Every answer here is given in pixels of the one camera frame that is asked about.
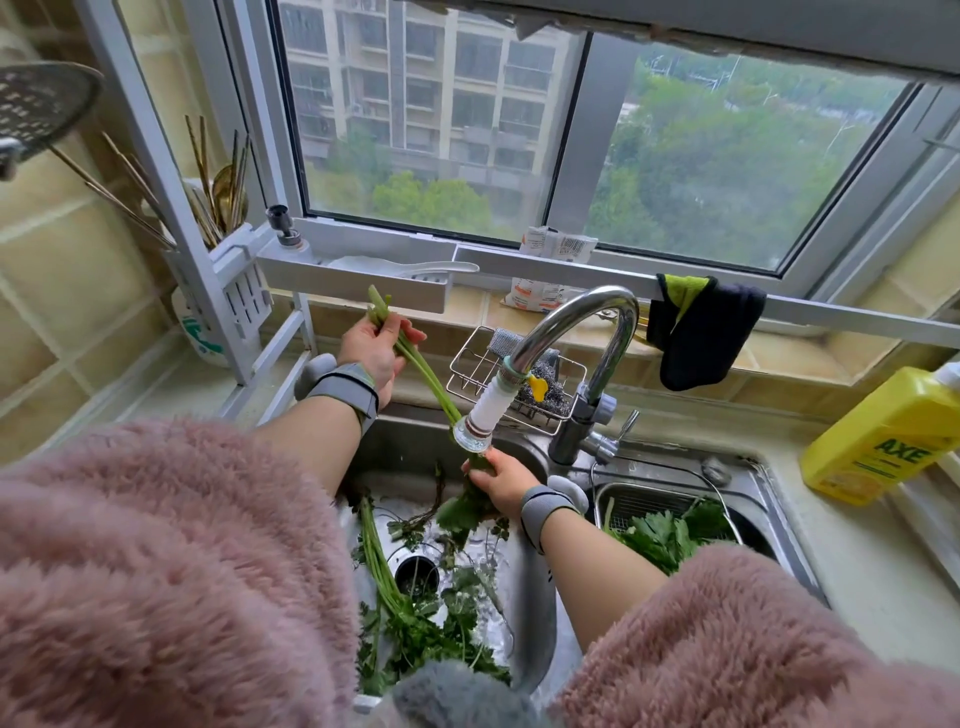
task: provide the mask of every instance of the hand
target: hand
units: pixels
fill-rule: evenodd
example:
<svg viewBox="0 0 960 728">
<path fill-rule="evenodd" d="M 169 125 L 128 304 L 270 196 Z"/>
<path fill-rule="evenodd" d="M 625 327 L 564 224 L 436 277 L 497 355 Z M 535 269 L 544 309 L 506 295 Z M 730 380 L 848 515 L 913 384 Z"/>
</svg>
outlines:
<svg viewBox="0 0 960 728">
<path fill-rule="evenodd" d="M 484 452 L 484 456 L 493 466 L 494 474 L 471 470 L 469 460 L 464 463 L 462 470 L 477 488 L 490 496 L 500 513 L 519 522 L 523 496 L 540 482 L 519 460 L 498 449 L 490 448 Z"/>
<path fill-rule="evenodd" d="M 426 334 L 415 329 L 407 319 L 391 313 L 380 331 L 376 330 L 373 321 L 364 316 L 344 334 L 340 342 L 337 364 L 356 362 L 363 366 L 373 378 L 380 409 L 390 401 L 394 392 L 394 378 L 407 363 L 405 358 L 394 352 L 394 344 L 401 331 L 414 346 L 426 339 Z"/>
</svg>

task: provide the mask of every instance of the leafy greens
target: leafy greens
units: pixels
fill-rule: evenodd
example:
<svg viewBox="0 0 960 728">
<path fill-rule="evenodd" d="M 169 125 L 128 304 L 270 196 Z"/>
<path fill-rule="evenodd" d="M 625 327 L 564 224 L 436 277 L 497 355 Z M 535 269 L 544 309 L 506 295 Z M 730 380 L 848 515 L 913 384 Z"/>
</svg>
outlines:
<svg viewBox="0 0 960 728">
<path fill-rule="evenodd" d="M 723 506 L 716 500 L 700 499 L 680 517 L 670 511 L 634 516 L 623 531 L 611 528 L 612 511 L 613 498 L 607 503 L 604 531 L 666 574 L 676 572 L 700 546 L 733 539 Z"/>
</svg>

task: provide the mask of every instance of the dish towel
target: dish towel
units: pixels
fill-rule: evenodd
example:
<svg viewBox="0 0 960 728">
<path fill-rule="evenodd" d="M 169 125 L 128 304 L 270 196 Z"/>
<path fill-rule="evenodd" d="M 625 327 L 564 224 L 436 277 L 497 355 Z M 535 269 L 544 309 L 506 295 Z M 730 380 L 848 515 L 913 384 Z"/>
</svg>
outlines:
<svg viewBox="0 0 960 728">
<path fill-rule="evenodd" d="M 657 274 L 662 301 L 650 303 L 647 342 L 663 352 L 660 382 L 682 392 L 722 381 L 763 313 L 758 288 L 716 278 Z"/>
</svg>

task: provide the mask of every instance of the tree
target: tree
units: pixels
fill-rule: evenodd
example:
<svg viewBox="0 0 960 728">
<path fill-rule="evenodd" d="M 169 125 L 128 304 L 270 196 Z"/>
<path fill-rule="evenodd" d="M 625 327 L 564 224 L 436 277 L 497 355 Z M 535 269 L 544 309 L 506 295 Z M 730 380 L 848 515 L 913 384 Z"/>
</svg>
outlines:
<svg viewBox="0 0 960 728">
<path fill-rule="evenodd" d="M 425 228 L 472 234 L 493 232 L 490 204 L 463 180 L 423 184 L 413 172 L 392 175 L 372 194 L 373 214 Z"/>
</svg>

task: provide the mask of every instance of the sink basin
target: sink basin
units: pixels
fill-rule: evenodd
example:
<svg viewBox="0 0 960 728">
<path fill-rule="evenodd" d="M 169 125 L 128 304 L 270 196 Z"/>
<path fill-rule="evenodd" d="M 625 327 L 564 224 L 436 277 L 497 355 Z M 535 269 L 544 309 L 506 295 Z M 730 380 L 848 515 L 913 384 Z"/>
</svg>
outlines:
<svg viewBox="0 0 960 728">
<path fill-rule="evenodd" d="M 430 410 L 421 412 L 424 416 L 432 414 Z M 493 444 L 520 460 L 545 482 L 546 460 L 531 443 L 508 431 L 494 437 Z M 411 561 L 416 557 L 439 565 L 442 544 L 437 543 L 436 537 L 441 532 L 435 523 L 429 524 L 423 542 L 413 549 L 395 542 L 387 524 L 397 517 L 407 519 L 430 508 L 437 493 L 434 476 L 437 463 L 446 475 L 444 499 L 459 495 L 462 491 L 460 467 L 464 460 L 463 450 L 450 439 L 446 425 L 429 419 L 381 416 L 361 441 L 341 489 L 340 520 L 348 533 L 350 547 L 356 544 L 360 526 L 348 501 L 355 501 L 354 494 L 369 491 L 377 532 L 394 576 L 397 577 L 397 570 L 401 568 L 404 569 L 401 576 L 409 576 L 407 571 L 414 564 L 430 568 L 427 562 Z M 457 565 L 470 566 L 469 559 L 483 563 L 491 555 L 495 558 L 495 589 L 506 619 L 484 600 L 475 634 L 481 635 L 493 649 L 498 663 L 510 668 L 513 687 L 529 694 L 543 680 L 554 656 L 556 589 L 546 562 L 522 532 L 512 527 L 509 538 L 503 541 L 490 536 L 492 526 L 492 522 L 484 524 L 471 536 L 464 553 L 457 557 Z M 373 605 L 375 591 L 367 570 L 357 569 L 354 573 L 361 600 Z M 440 589 L 449 586 L 450 581 L 450 572 L 441 570 Z M 442 610 L 438 614 L 440 622 L 444 616 L 445 610 Z M 361 696 L 357 705 L 362 708 L 373 703 L 375 698 Z"/>
<path fill-rule="evenodd" d="M 721 492 L 744 545 L 777 561 L 827 604 L 762 463 L 729 453 L 624 443 L 610 464 L 601 465 L 581 452 L 573 466 L 558 466 L 546 456 L 549 438 L 508 426 L 497 429 L 493 444 L 519 459 L 540 482 L 550 474 L 561 474 L 589 494 L 616 483 L 642 486 L 647 506 L 653 510 L 676 510 L 690 497 L 714 496 L 701 463 L 708 457 L 717 460 L 730 475 Z M 429 523 L 423 542 L 413 548 L 395 542 L 387 524 L 431 507 L 437 494 L 434 469 L 438 463 L 446 474 L 444 499 L 458 495 L 464 459 L 464 452 L 448 434 L 443 413 L 402 404 L 388 407 L 361 441 L 338 496 L 340 522 L 351 547 L 360 528 L 350 504 L 356 501 L 356 494 L 369 492 L 380 543 L 397 581 L 408 579 L 411 569 L 417 573 L 426 568 L 434 583 L 439 582 L 439 589 L 449 586 L 448 571 L 440 570 L 439 578 L 432 571 L 442 555 L 436 524 Z M 530 694 L 535 705 L 546 705 L 580 665 L 583 655 L 545 560 L 514 526 L 506 541 L 492 536 L 491 526 L 481 526 L 468 542 L 466 555 L 457 557 L 458 566 L 468 566 L 470 560 L 496 563 L 495 589 L 503 617 L 492 605 L 482 606 L 475 635 L 492 648 L 499 664 L 509 667 L 516 690 Z M 355 579 L 361 600 L 373 604 L 375 590 L 367 570 L 358 568 Z M 355 708 L 367 711 L 378 699 L 360 695 Z"/>
</svg>

